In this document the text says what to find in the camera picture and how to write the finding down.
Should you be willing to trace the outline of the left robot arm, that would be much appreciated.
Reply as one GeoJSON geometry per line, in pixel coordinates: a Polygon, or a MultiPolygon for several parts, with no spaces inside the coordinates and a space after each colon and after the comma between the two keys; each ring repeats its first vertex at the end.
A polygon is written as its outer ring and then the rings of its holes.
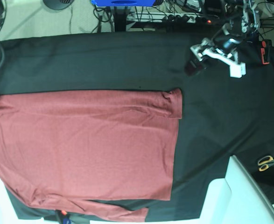
{"type": "Polygon", "coordinates": [[[246,64],[241,62],[238,46],[260,27],[260,17],[254,0],[227,0],[225,18],[221,29],[200,44],[190,47],[190,58],[185,64],[187,76],[212,67],[215,60],[229,66],[230,76],[241,78],[246,74],[246,64]]]}

